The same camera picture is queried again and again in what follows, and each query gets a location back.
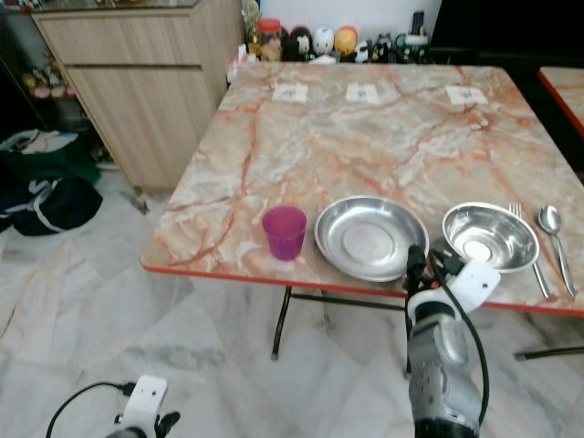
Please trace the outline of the purple plastic cup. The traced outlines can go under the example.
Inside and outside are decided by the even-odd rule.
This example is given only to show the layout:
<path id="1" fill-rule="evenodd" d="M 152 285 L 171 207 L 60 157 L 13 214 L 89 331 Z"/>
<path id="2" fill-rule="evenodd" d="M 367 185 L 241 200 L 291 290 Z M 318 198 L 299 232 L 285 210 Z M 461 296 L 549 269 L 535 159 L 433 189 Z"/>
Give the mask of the purple plastic cup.
<path id="1" fill-rule="evenodd" d="M 295 260 L 303 251 L 308 217 L 292 205 L 277 205 L 264 214 L 262 228 L 275 259 Z"/>

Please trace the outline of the small steel bowl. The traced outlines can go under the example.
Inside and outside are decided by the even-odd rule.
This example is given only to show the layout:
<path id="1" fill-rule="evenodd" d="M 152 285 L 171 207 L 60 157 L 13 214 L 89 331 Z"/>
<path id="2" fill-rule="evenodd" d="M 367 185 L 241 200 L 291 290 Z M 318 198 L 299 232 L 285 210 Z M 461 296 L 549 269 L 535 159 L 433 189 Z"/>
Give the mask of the small steel bowl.
<path id="1" fill-rule="evenodd" d="M 487 202 L 464 202 L 443 214 L 443 239 L 464 260 L 478 260 L 501 274 L 534 266 L 541 251 L 523 218 Z"/>

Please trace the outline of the large shallow steel plate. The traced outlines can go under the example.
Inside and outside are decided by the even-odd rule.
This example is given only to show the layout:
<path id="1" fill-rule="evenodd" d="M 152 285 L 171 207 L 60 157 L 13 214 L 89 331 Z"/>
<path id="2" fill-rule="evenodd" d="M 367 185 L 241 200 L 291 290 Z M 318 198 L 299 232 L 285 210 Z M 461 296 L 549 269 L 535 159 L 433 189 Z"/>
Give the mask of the large shallow steel plate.
<path id="1" fill-rule="evenodd" d="M 354 195 L 318 214 L 318 251 L 342 274 L 366 281 L 393 281 L 405 274 L 409 249 L 429 250 L 421 218 L 389 199 Z"/>

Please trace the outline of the steel fork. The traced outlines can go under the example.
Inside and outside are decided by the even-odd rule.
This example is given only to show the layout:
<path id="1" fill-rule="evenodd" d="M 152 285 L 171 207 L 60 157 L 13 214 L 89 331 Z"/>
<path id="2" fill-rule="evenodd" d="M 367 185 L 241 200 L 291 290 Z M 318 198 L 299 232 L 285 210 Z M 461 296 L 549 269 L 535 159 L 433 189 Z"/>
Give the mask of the steel fork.
<path id="1" fill-rule="evenodd" d="M 520 222 L 523 223 L 524 225 L 528 226 L 528 228 L 529 228 L 529 226 L 530 226 L 529 222 L 526 220 L 525 214 L 523 214 L 523 207 L 522 207 L 522 204 L 520 202 L 509 202 L 508 210 L 514 216 L 517 216 L 518 218 L 520 218 Z M 531 264 L 531 270 L 533 270 L 534 275 L 537 277 L 537 284 L 539 287 L 539 291 L 541 291 L 541 293 L 543 295 L 543 299 L 547 301 L 547 300 L 550 300 L 552 298 L 552 295 L 551 295 L 550 289 L 548 287 L 546 277 L 543 275 L 543 272 L 541 271 L 541 267 L 539 267 L 539 265 L 538 265 L 538 256 L 539 256 L 539 251 L 537 250 L 537 259 L 535 259 L 533 264 Z"/>

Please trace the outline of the steel spoon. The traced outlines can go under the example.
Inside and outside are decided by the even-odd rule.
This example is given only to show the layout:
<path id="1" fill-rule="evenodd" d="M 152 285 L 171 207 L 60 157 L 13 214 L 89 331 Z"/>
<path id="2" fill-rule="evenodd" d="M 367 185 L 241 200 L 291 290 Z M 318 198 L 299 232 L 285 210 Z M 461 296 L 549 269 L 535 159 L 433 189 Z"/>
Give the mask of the steel spoon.
<path id="1" fill-rule="evenodd" d="M 577 291 L 575 284 L 573 284 L 570 266 L 568 266 L 567 251 L 564 249 L 562 239 L 559 236 L 560 229 L 562 229 L 562 217 L 560 217 L 559 209 L 555 205 L 544 205 L 544 207 L 539 209 L 537 220 L 539 228 L 551 238 L 552 249 L 554 249 L 555 256 L 558 259 L 560 275 L 563 278 L 564 284 L 566 284 L 568 295 L 575 297 Z"/>

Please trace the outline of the black folding table legs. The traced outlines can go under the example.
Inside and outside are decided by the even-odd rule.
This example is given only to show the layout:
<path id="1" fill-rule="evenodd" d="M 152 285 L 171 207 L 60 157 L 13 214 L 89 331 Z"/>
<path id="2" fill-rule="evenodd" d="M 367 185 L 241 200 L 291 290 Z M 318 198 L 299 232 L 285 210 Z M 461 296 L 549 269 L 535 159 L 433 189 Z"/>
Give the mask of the black folding table legs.
<path id="1" fill-rule="evenodd" d="M 388 359 L 402 377 L 412 371 L 406 359 L 406 338 L 412 324 L 406 318 L 405 297 L 285 287 L 272 334 L 272 360 L 289 350 L 285 338 L 296 310 L 301 308 L 308 309 L 309 326 L 333 342 L 347 359 L 361 366 L 377 358 Z"/>

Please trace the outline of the white paper label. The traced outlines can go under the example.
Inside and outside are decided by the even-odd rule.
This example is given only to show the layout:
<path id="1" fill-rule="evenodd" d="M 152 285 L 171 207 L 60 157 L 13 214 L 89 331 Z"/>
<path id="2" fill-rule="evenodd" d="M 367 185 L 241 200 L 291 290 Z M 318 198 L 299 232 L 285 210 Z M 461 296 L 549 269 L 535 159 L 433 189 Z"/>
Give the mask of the white paper label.
<path id="1" fill-rule="evenodd" d="M 308 100 L 308 84 L 278 83 L 274 86 L 272 99 L 285 103 L 305 103 Z"/>
<path id="2" fill-rule="evenodd" d="M 345 97 L 349 103 L 379 104 L 381 101 L 375 84 L 349 83 Z"/>
<path id="3" fill-rule="evenodd" d="M 452 105 L 485 105 L 489 100 L 480 88 L 467 85 L 446 85 L 447 97 Z"/>

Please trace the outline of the green bag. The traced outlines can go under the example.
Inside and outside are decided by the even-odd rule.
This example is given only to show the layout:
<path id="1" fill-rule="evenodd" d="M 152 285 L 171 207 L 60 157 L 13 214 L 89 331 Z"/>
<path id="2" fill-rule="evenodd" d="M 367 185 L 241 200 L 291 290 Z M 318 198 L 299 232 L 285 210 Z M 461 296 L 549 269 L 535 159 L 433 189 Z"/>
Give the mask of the green bag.
<path id="1" fill-rule="evenodd" d="M 95 135 L 67 130 L 21 130 L 0 143 L 5 170 L 26 181 L 99 178 L 91 152 Z"/>

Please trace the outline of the red edged side table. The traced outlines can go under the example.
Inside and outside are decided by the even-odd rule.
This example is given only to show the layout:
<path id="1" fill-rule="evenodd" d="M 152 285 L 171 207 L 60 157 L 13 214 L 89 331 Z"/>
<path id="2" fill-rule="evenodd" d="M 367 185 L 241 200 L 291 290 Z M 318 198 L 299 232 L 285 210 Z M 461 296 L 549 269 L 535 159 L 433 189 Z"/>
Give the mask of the red edged side table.
<path id="1" fill-rule="evenodd" d="M 538 76 L 584 139 L 584 67 L 541 67 Z"/>

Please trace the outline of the dark green mug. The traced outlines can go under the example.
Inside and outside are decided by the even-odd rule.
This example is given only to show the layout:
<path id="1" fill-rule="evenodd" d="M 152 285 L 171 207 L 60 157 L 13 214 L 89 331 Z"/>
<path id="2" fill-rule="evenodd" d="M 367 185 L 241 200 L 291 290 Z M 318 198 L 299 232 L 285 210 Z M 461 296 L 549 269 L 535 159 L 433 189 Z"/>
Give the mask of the dark green mug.
<path id="1" fill-rule="evenodd" d="M 429 37 L 426 35 L 398 34 L 393 39 L 393 53 L 400 64 L 422 64 L 429 51 Z"/>

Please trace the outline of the glass display shelf with toys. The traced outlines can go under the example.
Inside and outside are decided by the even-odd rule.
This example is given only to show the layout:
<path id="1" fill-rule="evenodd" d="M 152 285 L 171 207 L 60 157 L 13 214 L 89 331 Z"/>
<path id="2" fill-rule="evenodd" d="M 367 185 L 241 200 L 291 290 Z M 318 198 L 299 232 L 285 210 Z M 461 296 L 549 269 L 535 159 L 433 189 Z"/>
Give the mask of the glass display shelf with toys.
<path id="1" fill-rule="evenodd" d="M 99 137 L 32 17 L 46 2 L 0 0 L 3 133 L 55 132 L 74 149 L 92 151 Z"/>

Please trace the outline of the yellow round figurine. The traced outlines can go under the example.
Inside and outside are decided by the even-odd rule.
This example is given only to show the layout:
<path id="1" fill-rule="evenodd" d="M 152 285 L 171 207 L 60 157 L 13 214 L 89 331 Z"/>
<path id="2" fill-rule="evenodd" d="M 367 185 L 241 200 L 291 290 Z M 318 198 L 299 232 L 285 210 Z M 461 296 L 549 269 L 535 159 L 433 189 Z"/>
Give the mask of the yellow round figurine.
<path id="1" fill-rule="evenodd" d="M 335 32 L 333 47 L 339 61 L 351 61 L 356 54 L 358 33 L 355 26 L 340 26 Z"/>

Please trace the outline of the black television screen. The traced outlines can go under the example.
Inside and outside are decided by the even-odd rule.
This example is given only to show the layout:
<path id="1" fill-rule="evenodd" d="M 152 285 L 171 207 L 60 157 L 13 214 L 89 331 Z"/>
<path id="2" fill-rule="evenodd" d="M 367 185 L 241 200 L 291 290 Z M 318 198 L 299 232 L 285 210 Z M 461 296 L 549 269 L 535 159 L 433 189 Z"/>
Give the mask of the black television screen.
<path id="1" fill-rule="evenodd" d="M 584 64 L 584 0 L 442 0 L 430 45 L 477 56 Z"/>

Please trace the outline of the white round figurine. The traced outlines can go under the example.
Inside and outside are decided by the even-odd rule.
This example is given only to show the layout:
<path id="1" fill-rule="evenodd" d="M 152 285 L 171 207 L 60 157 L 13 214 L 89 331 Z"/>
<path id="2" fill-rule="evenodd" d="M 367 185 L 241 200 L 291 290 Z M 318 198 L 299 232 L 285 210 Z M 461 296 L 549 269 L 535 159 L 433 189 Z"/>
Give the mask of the white round figurine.
<path id="1" fill-rule="evenodd" d="M 319 26 L 313 36 L 313 51 L 317 57 L 333 54 L 337 33 L 332 26 Z"/>

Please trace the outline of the black round figurine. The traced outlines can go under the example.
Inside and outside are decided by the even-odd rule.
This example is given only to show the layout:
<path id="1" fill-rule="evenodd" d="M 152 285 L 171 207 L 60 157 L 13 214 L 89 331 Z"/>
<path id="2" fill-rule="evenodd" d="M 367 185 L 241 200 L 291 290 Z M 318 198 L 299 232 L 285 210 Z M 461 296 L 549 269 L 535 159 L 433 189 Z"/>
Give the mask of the black round figurine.
<path id="1" fill-rule="evenodd" d="M 312 32 L 305 26 L 296 26 L 281 38 L 281 59 L 284 62 L 309 62 L 313 53 Z"/>

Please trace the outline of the red lidded jar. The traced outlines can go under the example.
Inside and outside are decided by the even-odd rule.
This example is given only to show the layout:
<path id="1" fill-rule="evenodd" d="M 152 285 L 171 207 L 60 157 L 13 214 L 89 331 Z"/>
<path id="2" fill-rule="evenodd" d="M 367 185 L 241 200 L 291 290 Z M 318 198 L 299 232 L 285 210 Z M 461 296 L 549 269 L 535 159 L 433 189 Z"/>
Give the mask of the red lidded jar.
<path id="1" fill-rule="evenodd" d="M 278 18 L 260 18 L 257 21 L 259 57 L 262 61 L 281 62 L 284 30 Z"/>

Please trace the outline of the light wooden cabinet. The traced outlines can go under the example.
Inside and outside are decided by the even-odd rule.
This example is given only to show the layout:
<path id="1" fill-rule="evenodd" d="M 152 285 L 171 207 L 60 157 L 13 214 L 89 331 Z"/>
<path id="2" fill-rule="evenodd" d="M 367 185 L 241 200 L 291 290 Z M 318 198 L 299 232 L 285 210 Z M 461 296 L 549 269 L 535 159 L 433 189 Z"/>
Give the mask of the light wooden cabinet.
<path id="1" fill-rule="evenodd" d="M 32 18 L 106 150 L 170 192 L 228 89 L 241 0 L 51 0 Z"/>

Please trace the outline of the gold trophy figurine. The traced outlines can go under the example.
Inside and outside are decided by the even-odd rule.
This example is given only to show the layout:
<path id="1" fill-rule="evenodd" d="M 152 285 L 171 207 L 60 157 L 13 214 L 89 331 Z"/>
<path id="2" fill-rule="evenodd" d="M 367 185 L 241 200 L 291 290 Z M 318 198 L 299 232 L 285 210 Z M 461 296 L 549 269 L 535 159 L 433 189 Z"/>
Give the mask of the gold trophy figurine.
<path id="1" fill-rule="evenodd" d="M 258 0 L 241 0 L 241 12 L 245 21 L 245 42 L 250 54 L 260 55 L 258 21 L 262 18 Z"/>

